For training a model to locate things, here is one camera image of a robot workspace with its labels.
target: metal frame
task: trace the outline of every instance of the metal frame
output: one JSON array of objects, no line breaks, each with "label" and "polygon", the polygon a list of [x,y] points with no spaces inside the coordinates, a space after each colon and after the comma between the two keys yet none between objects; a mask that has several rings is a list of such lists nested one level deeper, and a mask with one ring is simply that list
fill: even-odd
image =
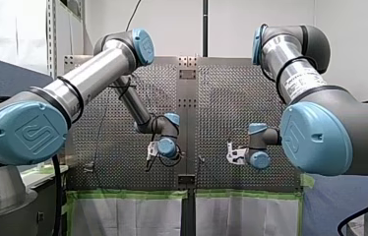
[{"label": "metal frame", "polygon": [[[78,67],[88,59],[90,56],[66,56],[65,57],[65,68],[66,72]],[[201,112],[203,112],[203,107],[201,107],[201,100],[203,99],[201,96],[205,96],[206,93],[203,93],[202,89],[206,79],[204,79],[203,73],[209,73],[212,70],[215,70],[215,73],[223,71],[226,72],[226,77],[231,77],[231,73],[238,72],[239,77],[244,77],[245,81],[241,81],[243,83],[259,83],[256,87],[255,85],[251,85],[249,89],[253,89],[253,91],[246,90],[245,92],[250,92],[249,94],[246,93],[246,96],[249,96],[249,101],[253,100],[254,104],[261,105],[261,109],[264,110],[264,114],[260,114],[261,118],[258,119],[256,113],[258,113],[255,109],[248,109],[244,110],[243,116],[245,123],[248,122],[264,122],[266,121],[270,125],[278,125],[279,124],[279,115],[283,110],[283,105],[279,103],[277,99],[277,95],[275,94],[274,84],[266,81],[258,68],[255,68],[251,65],[249,59],[223,59],[223,58],[195,58],[195,57],[157,57],[155,62],[153,63],[153,69],[150,69],[151,73],[156,74],[158,73],[157,70],[162,70],[162,66],[170,65],[171,70],[175,71],[175,80],[176,80],[176,94],[175,94],[175,101],[172,102],[172,106],[175,106],[175,111],[181,117],[181,124],[180,124],[180,136],[178,139],[178,144],[180,145],[182,151],[184,152],[184,161],[181,161],[177,166],[174,167],[174,178],[171,180],[164,180],[164,181],[174,181],[174,184],[166,184],[163,188],[160,188],[157,184],[149,184],[145,188],[139,187],[132,187],[131,184],[128,186],[123,186],[122,188],[126,189],[138,189],[138,190],[159,190],[159,189],[184,189],[189,190],[191,194],[194,194],[194,190],[200,188],[207,188],[207,189],[252,189],[252,190],[267,190],[273,192],[299,192],[301,191],[300,187],[300,178],[299,172],[292,167],[288,161],[284,158],[283,152],[281,147],[271,147],[270,152],[271,156],[274,159],[275,164],[277,165],[276,168],[273,166],[270,168],[270,171],[266,172],[259,172],[253,170],[249,166],[233,166],[230,164],[225,163],[225,153],[221,154],[220,152],[215,152],[214,155],[222,156],[222,159],[214,161],[221,161],[219,165],[212,165],[212,169],[205,168],[206,163],[208,161],[201,161],[205,159],[203,156],[200,156],[199,148],[201,145],[202,137],[200,132],[202,132],[202,127],[206,124],[201,124]],[[139,69],[137,73],[142,73],[146,69]],[[239,89],[238,82],[235,81],[234,89]],[[256,97],[256,92],[261,94],[265,97]],[[117,99],[110,100],[111,102],[118,102]],[[122,109],[123,104],[119,103],[118,108]],[[91,125],[91,120],[86,116],[86,123]],[[129,129],[130,121],[125,120],[125,125]],[[237,121],[238,132],[236,141],[244,141],[247,140],[246,129],[247,124],[241,123]],[[70,144],[70,139],[67,143],[66,150],[70,153],[73,153],[74,150],[72,146],[74,144]],[[226,143],[223,140],[223,148],[225,149]],[[168,171],[163,168],[159,168],[159,171]],[[227,180],[227,183],[220,183],[220,181],[212,181],[208,180],[206,182],[206,178],[213,178],[214,172],[220,172],[220,176],[223,178],[221,180]]]},{"label": "metal frame", "polygon": [[[75,67],[80,66],[82,63],[90,59],[91,56],[66,56],[65,57],[65,72],[74,69]],[[226,163],[226,167],[224,169],[214,169],[209,170],[206,169],[204,166],[204,163],[201,162],[203,159],[202,157],[199,157],[200,151],[198,148],[200,147],[200,142],[202,141],[202,129],[203,125],[200,122],[201,118],[201,105],[204,105],[203,103],[203,96],[206,95],[206,93],[203,91],[203,83],[209,83],[209,81],[206,81],[207,75],[210,71],[210,68],[218,68],[220,71],[220,67],[223,67],[223,70],[225,72],[230,71],[231,73],[234,73],[235,71],[241,72],[240,74],[237,74],[238,77],[245,77],[250,79],[253,78],[253,81],[260,83],[260,89],[264,89],[265,93],[268,93],[269,95],[266,97],[265,104],[261,104],[264,106],[268,106],[270,109],[269,113],[262,114],[264,117],[272,117],[271,119],[268,119],[267,122],[269,122],[271,125],[277,125],[279,123],[279,114],[282,113],[283,105],[279,103],[279,100],[277,99],[277,95],[275,92],[274,84],[271,84],[270,82],[266,81],[265,78],[263,78],[260,69],[254,68],[251,65],[251,62],[249,59],[223,59],[223,58],[196,58],[196,57],[157,57],[153,63],[152,66],[150,66],[148,69],[143,68],[139,69],[137,71],[137,74],[145,72],[145,70],[148,70],[152,73],[152,76],[156,75],[157,73],[168,73],[170,70],[172,70],[175,74],[174,76],[167,77],[165,79],[167,80],[175,80],[175,97],[171,103],[175,107],[175,112],[180,115],[181,122],[180,122],[180,135],[178,138],[178,144],[181,147],[181,150],[184,152],[184,159],[174,167],[173,174],[170,175],[170,178],[168,180],[160,178],[160,181],[167,181],[169,184],[162,186],[159,185],[152,185],[151,182],[148,182],[147,186],[140,186],[139,188],[136,188],[135,185],[131,184],[129,186],[121,186],[120,188],[124,189],[138,189],[138,190],[186,190],[188,192],[188,196],[186,199],[183,199],[182,202],[182,215],[181,215],[181,235],[182,236],[190,236],[196,234],[196,191],[199,188],[213,188],[213,189],[226,189],[226,188],[234,188],[234,189],[255,189],[255,190],[268,190],[268,191],[277,191],[277,192],[299,192],[301,191],[300,187],[300,178],[299,178],[299,172],[294,169],[294,167],[290,167],[289,163],[285,161],[282,164],[282,171],[288,171],[286,175],[277,176],[276,178],[279,181],[283,182],[283,179],[281,178],[290,178],[288,182],[289,186],[281,186],[278,183],[265,181],[264,179],[274,179],[275,176],[272,174],[274,172],[262,174],[258,171],[254,171],[250,169],[249,166],[233,166],[231,164]],[[149,90],[150,92],[153,92],[153,85],[144,85],[144,89]],[[103,97],[107,97],[108,91],[103,92]],[[249,97],[250,99],[262,99],[258,97],[257,94],[254,94],[253,97]],[[110,98],[110,100],[102,100],[101,98],[96,99],[96,106],[101,105],[103,102],[110,101],[110,103],[119,103],[117,99]],[[125,113],[124,110],[122,110],[123,104],[119,103],[119,106],[117,106],[116,112]],[[249,112],[258,112],[258,111],[252,111],[247,110],[247,116],[245,119],[249,120],[249,122],[258,122],[263,120],[255,120],[255,115],[252,116],[252,120],[250,117]],[[92,121],[93,119],[101,119],[100,116],[89,116],[86,112],[84,119],[86,120],[83,125],[90,125],[92,126],[92,123],[88,123]],[[124,120],[125,126],[127,126],[126,129],[131,129],[131,123],[130,120]],[[247,142],[248,135],[247,135],[247,126],[244,127],[242,124],[240,132],[238,132],[238,138],[237,140],[245,140]],[[93,139],[93,136],[90,136],[90,134],[87,134],[88,139]],[[68,139],[67,146],[66,146],[66,152],[74,153],[73,146],[75,143],[73,143],[73,140],[70,138]],[[223,141],[222,143],[223,148],[226,149],[226,142]],[[282,150],[281,147],[272,147],[271,148],[271,156],[279,155],[279,157],[282,157]],[[220,155],[218,154],[218,158],[221,158],[222,161],[226,161],[225,154]],[[142,163],[145,162],[144,157],[142,156],[141,160]],[[86,185],[89,185],[89,187],[95,187],[95,182],[90,179],[89,177],[85,177],[88,173],[83,173],[83,171],[88,171],[85,167],[83,170],[83,163],[79,163],[80,165],[74,166],[71,168],[71,173],[73,174],[74,171],[74,179],[76,181],[81,181],[83,183],[86,183]],[[131,169],[128,172],[122,172],[122,173],[113,173],[113,175],[135,175],[137,174],[138,178],[143,177],[140,173],[134,173],[133,171],[144,171],[144,168],[141,169]],[[156,168],[153,170],[153,173],[155,175],[160,175],[164,171],[170,171],[166,170],[164,168]],[[217,171],[220,172],[220,175],[225,176],[225,178],[233,178],[233,174],[240,174],[244,173],[243,178],[246,178],[248,182],[252,182],[253,184],[246,184],[245,182],[238,185],[221,185],[220,183],[215,183],[214,185],[209,185],[204,182],[204,178],[210,178],[212,177],[212,172]],[[263,184],[255,184],[256,178],[260,178],[259,181],[263,181],[261,183]],[[70,178],[68,179],[68,188],[70,189]],[[117,186],[109,185],[108,188],[116,188]]]},{"label": "metal frame", "polygon": [[46,40],[49,76],[56,77],[57,47],[56,47],[56,2],[47,0],[46,4]]}]

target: robotic arm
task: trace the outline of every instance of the robotic arm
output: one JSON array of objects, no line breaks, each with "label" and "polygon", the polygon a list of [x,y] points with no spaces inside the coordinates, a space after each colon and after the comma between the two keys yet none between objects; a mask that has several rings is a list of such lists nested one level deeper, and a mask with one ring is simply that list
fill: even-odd
[{"label": "robotic arm", "polygon": [[45,88],[31,88],[8,99],[0,97],[1,164],[27,165],[50,158],[63,146],[84,106],[111,84],[115,84],[138,130],[162,135],[156,143],[160,155],[177,156],[178,115],[151,116],[136,91],[129,89],[130,79],[124,76],[153,62],[148,33],[134,29],[107,35],[97,43],[94,54],[93,59]]},{"label": "robotic arm", "polygon": [[[368,175],[368,102],[323,80],[330,53],[327,38],[314,27],[262,26],[253,63],[288,104],[278,139],[294,166],[326,176]],[[267,137],[254,143],[267,143]]]}]

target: pegboard wall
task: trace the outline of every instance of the pegboard wall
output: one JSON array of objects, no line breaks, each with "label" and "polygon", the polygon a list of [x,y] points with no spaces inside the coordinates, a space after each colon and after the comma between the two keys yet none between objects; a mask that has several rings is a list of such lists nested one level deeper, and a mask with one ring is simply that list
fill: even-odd
[{"label": "pegboard wall", "polygon": [[261,69],[247,59],[202,58],[198,84],[197,188],[299,191],[299,173],[281,147],[269,147],[272,164],[266,170],[232,165],[225,158],[227,140],[234,147],[249,145],[250,123],[279,125],[284,106]]},{"label": "pegboard wall", "polygon": [[[66,71],[88,59],[66,57]],[[185,152],[183,161],[174,168],[156,161],[153,169],[145,172],[151,135],[134,131],[131,115],[115,90],[108,88],[86,107],[75,127],[72,144],[76,164],[71,167],[68,188],[174,190],[178,174],[195,174],[199,189],[297,192],[299,173],[281,147],[270,148],[272,165],[265,171],[232,165],[225,158],[227,139],[237,146],[248,145],[250,123],[279,124],[283,105],[275,85],[250,65],[249,59],[193,58],[191,70],[183,67],[182,60],[156,58],[152,65],[135,72],[134,83],[150,112],[177,112],[181,116],[180,136],[186,136],[179,139]]]}]

